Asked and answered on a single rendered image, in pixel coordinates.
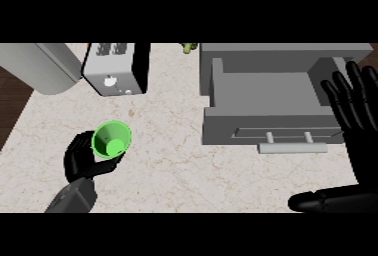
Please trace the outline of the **silver toaster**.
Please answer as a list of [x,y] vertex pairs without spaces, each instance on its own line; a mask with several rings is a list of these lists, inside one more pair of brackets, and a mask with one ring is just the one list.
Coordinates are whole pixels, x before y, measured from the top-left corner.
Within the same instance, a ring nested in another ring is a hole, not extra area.
[[103,97],[145,94],[149,43],[90,43],[81,76]]

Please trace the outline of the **green cup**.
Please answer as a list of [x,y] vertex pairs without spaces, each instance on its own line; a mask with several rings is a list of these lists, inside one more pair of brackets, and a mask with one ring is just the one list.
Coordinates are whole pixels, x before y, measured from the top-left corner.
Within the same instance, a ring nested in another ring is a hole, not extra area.
[[94,154],[112,159],[128,149],[131,143],[131,130],[121,121],[108,121],[94,130],[91,136],[91,149]]

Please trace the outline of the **grey drawer front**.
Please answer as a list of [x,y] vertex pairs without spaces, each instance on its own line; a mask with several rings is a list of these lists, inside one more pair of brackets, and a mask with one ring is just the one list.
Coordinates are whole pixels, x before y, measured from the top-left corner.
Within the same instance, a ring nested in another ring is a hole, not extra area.
[[329,107],[314,110],[242,110],[220,107],[204,109],[204,145],[257,145],[267,142],[266,133],[276,143],[304,142],[308,132],[314,142],[341,144],[342,131]]

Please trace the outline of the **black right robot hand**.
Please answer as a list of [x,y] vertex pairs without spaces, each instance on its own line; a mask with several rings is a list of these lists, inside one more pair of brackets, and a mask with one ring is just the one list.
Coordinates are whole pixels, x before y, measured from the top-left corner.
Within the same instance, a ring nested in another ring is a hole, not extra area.
[[342,130],[356,185],[291,196],[288,207],[303,213],[378,213],[378,71],[345,64],[347,76],[320,82]]

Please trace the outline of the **grey open drawer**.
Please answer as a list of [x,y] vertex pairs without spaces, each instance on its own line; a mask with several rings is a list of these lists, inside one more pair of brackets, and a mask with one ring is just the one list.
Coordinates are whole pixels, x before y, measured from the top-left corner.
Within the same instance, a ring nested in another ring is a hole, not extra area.
[[331,58],[322,58],[307,72],[226,73],[215,58],[210,76],[210,106],[242,110],[314,110],[329,107],[320,82],[338,70]]

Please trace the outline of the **green plant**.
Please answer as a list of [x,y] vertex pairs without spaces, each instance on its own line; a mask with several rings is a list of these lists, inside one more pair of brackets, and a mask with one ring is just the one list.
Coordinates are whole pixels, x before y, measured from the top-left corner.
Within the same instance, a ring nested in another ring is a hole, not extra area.
[[198,43],[178,43],[183,47],[183,53],[189,54],[198,48]]

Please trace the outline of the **pale grey cylindrical appliance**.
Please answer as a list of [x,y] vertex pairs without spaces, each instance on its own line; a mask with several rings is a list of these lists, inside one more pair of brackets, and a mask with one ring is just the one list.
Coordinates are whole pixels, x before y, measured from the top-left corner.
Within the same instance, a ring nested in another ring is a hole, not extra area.
[[81,62],[65,43],[0,43],[0,66],[44,95],[65,92],[81,78]]

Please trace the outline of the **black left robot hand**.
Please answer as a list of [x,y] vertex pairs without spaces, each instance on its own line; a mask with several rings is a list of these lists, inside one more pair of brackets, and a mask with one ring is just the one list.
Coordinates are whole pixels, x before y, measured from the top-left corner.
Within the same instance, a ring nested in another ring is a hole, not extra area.
[[80,178],[91,179],[94,176],[111,173],[124,157],[94,161],[91,149],[93,131],[85,131],[75,135],[63,155],[65,177],[69,183]]

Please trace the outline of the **grey cabinet body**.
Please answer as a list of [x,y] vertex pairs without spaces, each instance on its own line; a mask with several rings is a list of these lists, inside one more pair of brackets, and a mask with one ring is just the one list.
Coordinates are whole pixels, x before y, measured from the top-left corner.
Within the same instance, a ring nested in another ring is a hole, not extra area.
[[210,95],[212,60],[226,73],[307,72],[319,58],[342,57],[359,62],[373,51],[369,43],[201,43],[199,94]]

